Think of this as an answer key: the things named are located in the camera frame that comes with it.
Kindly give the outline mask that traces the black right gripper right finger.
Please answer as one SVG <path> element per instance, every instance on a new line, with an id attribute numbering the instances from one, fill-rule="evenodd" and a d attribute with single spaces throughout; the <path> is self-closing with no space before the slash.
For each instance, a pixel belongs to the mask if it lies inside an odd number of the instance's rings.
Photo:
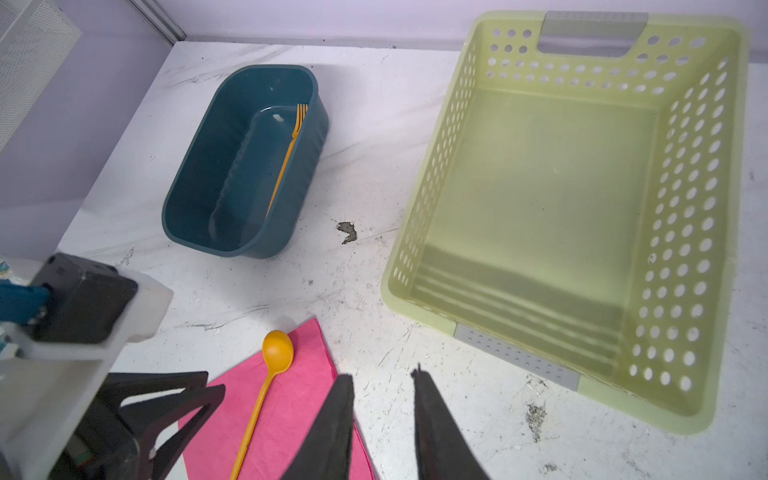
<path id="1" fill-rule="evenodd" d="M 414 381 L 415 452 L 419 479 L 488 479 L 466 443 L 431 375 Z"/>

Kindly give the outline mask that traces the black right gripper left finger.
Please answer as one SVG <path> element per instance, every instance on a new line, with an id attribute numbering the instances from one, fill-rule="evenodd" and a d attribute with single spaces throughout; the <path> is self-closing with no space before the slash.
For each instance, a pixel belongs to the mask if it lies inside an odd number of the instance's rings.
<path id="1" fill-rule="evenodd" d="M 339 375 L 282 479 L 348 479 L 354 434 L 354 386 Z"/>

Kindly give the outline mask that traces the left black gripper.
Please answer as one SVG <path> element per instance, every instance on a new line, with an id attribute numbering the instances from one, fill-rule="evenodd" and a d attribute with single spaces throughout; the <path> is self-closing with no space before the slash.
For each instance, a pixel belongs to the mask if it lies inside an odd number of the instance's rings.
<path id="1" fill-rule="evenodd" d="M 16 348 L 1 355 L 5 477 L 47 478 L 98 390 L 99 409 L 118 411 L 137 441 L 136 477 L 168 476 L 226 387 L 206 386 L 204 371 L 109 371 L 126 344 L 156 334 L 172 298 L 148 275 L 64 253 L 50 256 L 25 285 L 2 281 L 2 342 Z M 191 420 L 156 444 L 188 414 Z"/>

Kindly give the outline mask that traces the aluminium frame profile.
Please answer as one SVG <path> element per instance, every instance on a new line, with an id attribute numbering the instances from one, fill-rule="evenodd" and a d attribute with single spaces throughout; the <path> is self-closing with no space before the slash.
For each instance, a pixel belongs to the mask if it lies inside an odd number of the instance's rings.
<path id="1" fill-rule="evenodd" d="M 185 41 L 186 34 L 156 0 L 126 0 L 135 11 L 166 43 L 173 46 Z"/>

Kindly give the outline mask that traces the teal plastic oval tub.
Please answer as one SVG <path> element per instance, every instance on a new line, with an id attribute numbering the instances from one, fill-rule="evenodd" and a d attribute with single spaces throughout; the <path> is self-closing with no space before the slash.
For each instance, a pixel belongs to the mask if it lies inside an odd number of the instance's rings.
<path id="1" fill-rule="evenodd" d="M 269 216 L 296 109 L 308 112 Z M 319 85 L 300 65 L 251 65 L 216 90 L 166 196 L 175 243 L 219 257 L 265 259 L 288 244 L 330 127 Z"/>

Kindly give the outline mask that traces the yellow plastic spoon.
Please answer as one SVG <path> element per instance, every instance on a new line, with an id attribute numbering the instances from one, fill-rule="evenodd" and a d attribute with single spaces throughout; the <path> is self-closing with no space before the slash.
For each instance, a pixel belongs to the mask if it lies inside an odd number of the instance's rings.
<path id="1" fill-rule="evenodd" d="M 262 356 L 267 367 L 267 375 L 259 391 L 259 395 L 238 449 L 237 457 L 229 477 L 230 480 L 237 480 L 240 476 L 259 415 L 271 384 L 278 375 L 285 373 L 293 363 L 294 346 L 292 340 L 283 331 L 273 330 L 269 332 L 265 336 L 262 344 Z"/>

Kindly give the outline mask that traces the white perforated metal shelf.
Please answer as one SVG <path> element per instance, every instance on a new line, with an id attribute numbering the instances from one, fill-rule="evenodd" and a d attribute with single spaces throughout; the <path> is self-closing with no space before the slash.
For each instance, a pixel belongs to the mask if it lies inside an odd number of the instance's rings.
<path id="1" fill-rule="evenodd" d="M 81 31 L 53 1 L 1 0 L 1 145 L 59 70 Z"/>

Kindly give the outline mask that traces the pink paper napkin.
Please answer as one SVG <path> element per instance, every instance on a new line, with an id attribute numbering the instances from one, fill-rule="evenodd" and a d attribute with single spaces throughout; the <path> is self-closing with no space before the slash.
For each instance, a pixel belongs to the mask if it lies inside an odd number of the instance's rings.
<path id="1" fill-rule="evenodd" d="M 337 377 L 322 329 L 312 318 L 289 333 L 290 369 L 271 384 L 262 406 L 242 479 L 279 479 L 286 471 Z M 258 352 L 210 382 L 225 397 L 183 452 L 189 479 L 227 479 L 250 420 L 267 367 Z"/>

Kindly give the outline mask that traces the light green plastic basket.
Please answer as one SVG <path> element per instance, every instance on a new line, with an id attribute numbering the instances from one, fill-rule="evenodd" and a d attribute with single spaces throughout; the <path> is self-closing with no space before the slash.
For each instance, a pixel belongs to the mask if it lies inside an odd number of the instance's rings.
<path id="1" fill-rule="evenodd" d="M 394 312 L 679 435 L 716 412 L 749 36 L 722 16 L 491 11 L 381 283 Z"/>

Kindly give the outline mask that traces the yellow plastic fork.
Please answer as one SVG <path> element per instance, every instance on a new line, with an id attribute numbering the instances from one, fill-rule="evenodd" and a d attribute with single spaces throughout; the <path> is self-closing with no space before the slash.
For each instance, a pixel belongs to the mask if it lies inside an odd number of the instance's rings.
<path id="1" fill-rule="evenodd" d="M 272 207 L 274 205 L 275 199 L 277 197 L 277 194 L 279 192 L 279 189 L 280 189 L 283 177 L 284 177 L 286 169 L 287 169 L 288 162 L 289 162 L 290 157 L 292 155 L 292 152 L 293 152 L 294 146 L 296 144 L 296 141 L 298 139 L 298 136 L 299 136 L 299 134 L 301 132 L 303 123 L 305 121 L 305 118 L 306 118 L 306 115 L 307 115 L 307 112 L 308 112 L 308 108 L 309 108 L 308 104 L 299 104 L 297 106 L 297 109 L 296 109 L 296 119 L 295 119 L 294 130 L 292 132 L 291 142 L 290 142 L 289 147 L 287 149 L 287 152 L 285 154 L 284 161 L 283 161 L 283 163 L 281 165 L 281 169 L 280 169 L 280 171 L 278 173 L 277 180 L 275 182 L 275 186 L 274 186 L 274 189 L 273 189 L 273 192 L 272 192 L 272 195 L 271 195 L 271 198 L 270 198 L 270 202 L 269 202 L 269 205 L 268 205 L 268 208 L 267 208 L 266 216 L 269 216 L 269 213 L 271 212 Z"/>

